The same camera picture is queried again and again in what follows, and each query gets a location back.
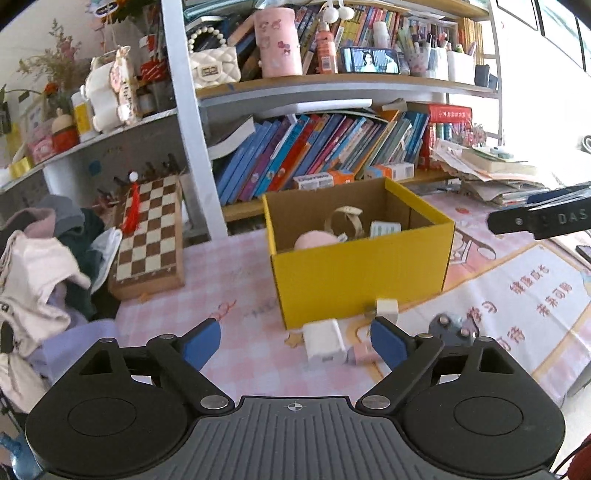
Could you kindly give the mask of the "pink eraser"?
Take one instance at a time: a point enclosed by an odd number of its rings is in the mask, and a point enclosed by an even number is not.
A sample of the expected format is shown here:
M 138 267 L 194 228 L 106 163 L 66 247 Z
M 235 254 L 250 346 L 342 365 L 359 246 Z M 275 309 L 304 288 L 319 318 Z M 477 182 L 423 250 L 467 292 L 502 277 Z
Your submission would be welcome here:
M 381 360 L 381 356 L 370 342 L 363 342 L 349 347 L 346 353 L 346 363 L 352 365 L 367 365 Z

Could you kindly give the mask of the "grey toy car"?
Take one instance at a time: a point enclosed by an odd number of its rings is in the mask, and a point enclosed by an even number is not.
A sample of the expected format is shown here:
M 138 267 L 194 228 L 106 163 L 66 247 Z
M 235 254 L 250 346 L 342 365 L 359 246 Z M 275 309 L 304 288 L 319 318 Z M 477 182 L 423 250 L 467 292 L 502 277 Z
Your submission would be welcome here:
M 429 323 L 428 333 L 446 346 L 471 346 L 479 337 L 480 329 L 471 316 L 443 312 Z

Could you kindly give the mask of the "small white charger cube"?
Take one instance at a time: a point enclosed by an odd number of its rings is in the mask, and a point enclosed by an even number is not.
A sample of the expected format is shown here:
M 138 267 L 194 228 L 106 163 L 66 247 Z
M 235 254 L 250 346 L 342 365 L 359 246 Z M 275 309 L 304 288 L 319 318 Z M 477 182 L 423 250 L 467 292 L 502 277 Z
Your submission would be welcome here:
M 382 317 L 392 324 L 396 324 L 398 322 L 399 313 L 399 302 L 397 299 L 379 298 L 376 300 L 375 305 L 370 307 L 366 312 L 366 317 L 370 319 Z

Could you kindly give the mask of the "large white charger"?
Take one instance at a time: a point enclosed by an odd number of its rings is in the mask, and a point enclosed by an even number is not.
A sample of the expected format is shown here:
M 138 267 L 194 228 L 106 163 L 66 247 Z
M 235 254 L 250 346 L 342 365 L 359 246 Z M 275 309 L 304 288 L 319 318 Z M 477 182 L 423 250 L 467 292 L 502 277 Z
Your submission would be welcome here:
M 315 367 L 346 363 L 348 350 L 338 320 L 325 319 L 304 324 L 301 333 L 308 364 Z

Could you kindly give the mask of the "pink plush pig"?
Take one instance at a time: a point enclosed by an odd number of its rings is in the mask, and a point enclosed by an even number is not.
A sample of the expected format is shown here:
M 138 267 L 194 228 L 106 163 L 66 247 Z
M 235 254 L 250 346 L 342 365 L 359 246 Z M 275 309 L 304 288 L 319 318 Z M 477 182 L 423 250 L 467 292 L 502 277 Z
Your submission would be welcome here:
M 332 233 L 313 230 L 301 234 L 294 243 L 294 250 L 307 250 L 312 248 L 339 244 L 339 238 Z

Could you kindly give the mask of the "clear tape roll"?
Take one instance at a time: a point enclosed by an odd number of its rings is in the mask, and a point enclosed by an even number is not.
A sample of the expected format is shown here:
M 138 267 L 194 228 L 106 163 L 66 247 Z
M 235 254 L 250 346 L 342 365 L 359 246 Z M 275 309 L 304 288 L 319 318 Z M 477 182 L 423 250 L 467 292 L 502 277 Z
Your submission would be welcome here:
M 373 221 L 370 225 L 370 238 L 400 233 L 402 225 L 399 222 Z

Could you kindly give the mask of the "pink checkered table mat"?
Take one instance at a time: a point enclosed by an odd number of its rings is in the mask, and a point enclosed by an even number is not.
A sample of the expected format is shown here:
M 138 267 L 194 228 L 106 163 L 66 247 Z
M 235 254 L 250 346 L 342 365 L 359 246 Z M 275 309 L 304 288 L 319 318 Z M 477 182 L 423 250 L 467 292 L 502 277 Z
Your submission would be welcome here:
M 471 315 L 555 400 L 590 378 L 590 280 L 584 267 L 528 234 L 503 237 L 486 227 L 488 208 L 439 193 L 430 202 L 456 224 L 445 289 L 401 307 L 399 325 L 425 332 L 441 312 Z M 358 398 L 388 372 L 384 364 L 312 366 L 287 331 L 276 297 L 266 233 L 257 230 L 184 252 L 185 284 L 116 315 L 119 341 L 141 345 L 181 335 L 206 318 L 221 324 L 221 347 L 205 374 L 233 398 L 243 395 L 348 395 Z

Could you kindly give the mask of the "orange white small box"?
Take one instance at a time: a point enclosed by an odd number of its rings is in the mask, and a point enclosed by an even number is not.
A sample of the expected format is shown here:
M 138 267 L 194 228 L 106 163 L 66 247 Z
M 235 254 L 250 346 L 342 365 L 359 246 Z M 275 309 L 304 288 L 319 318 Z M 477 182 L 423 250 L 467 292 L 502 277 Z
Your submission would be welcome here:
M 363 171 L 364 180 L 388 178 L 400 182 L 413 179 L 414 176 L 415 167 L 412 163 L 408 162 L 369 166 Z

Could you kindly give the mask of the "yellow cardboard box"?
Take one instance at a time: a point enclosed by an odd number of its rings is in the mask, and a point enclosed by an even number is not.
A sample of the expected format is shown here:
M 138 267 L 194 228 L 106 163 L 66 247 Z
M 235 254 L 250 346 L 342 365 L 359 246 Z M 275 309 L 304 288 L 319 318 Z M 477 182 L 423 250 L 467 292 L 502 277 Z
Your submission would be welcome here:
M 297 238 L 324 230 L 335 208 L 355 206 L 366 236 L 294 250 Z M 271 269 L 283 323 L 365 313 L 379 298 L 406 304 L 443 290 L 455 233 L 453 220 L 406 186 L 388 178 L 318 190 L 263 196 Z M 373 221 L 399 222 L 400 233 L 370 238 Z

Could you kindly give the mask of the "red tassel ornament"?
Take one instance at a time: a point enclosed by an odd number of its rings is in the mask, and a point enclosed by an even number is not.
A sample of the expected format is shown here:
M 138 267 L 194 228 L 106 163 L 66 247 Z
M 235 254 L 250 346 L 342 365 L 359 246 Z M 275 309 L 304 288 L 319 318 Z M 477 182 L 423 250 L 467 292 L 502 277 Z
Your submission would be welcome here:
M 136 171 L 131 171 L 128 175 L 128 178 L 130 181 L 129 199 L 131 200 L 131 204 L 124 215 L 121 226 L 121 230 L 124 235 L 132 235 L 136 231 L 139 224 L 139 174 Z

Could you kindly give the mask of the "pile of clothes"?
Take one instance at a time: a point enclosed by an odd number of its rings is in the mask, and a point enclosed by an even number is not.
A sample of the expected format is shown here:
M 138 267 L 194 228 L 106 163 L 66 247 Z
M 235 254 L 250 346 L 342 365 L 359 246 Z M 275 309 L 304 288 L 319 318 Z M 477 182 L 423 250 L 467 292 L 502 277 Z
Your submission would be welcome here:
M 47 195 L 1 228 L 1 392 L 30 412 L 97 340 L 117 338 L 92 297 L 122 232 L 69 198 Z

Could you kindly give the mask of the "white orange usmile box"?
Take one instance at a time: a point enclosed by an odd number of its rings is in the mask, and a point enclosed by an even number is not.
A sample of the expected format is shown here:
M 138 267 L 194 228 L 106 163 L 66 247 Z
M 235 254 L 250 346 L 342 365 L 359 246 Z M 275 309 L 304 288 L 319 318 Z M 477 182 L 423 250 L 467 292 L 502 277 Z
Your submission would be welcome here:
M 294 189 L 318 190 L 355 181 L 355 175 L 349 171 L 329 171 L 294 177 Z

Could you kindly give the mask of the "row of leaning books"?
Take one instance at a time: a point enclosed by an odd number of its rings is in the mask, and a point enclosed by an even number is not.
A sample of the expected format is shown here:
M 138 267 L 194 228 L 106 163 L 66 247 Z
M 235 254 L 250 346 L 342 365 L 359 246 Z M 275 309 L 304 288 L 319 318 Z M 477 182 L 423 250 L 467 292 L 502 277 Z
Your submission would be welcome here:
M 294 177 L 349 171 L 363 179 L 369 166 L 412 163 L 421 152 L 430 117 L 413 110 L 384 116 L 328 111 L 263 122 L 246 118 L 209 148 L 221 205 L 249 202 L 294 188 Z

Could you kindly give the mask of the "smartphone on shelf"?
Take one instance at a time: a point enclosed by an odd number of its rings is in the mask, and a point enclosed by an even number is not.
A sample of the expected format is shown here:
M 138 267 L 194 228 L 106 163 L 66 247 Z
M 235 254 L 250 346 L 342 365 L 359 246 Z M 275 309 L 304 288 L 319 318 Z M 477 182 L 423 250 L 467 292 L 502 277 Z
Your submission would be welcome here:
M 346 73 L 401 74 L 398 53 L 393 49 L 345 47 L 341 56 Z

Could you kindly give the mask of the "white shelf post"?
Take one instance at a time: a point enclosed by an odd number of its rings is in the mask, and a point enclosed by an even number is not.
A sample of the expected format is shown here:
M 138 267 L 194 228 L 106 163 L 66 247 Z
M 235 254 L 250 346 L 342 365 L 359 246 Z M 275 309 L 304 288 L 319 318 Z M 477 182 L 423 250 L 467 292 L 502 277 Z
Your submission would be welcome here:
M 161 10 L 177 122 L 183 142 L 190 190 L 195 200 L 187 204 L 193 226 L 211 240 L 228 237 L 202 129 L 193 86 L 181 1 L 162 1 Z

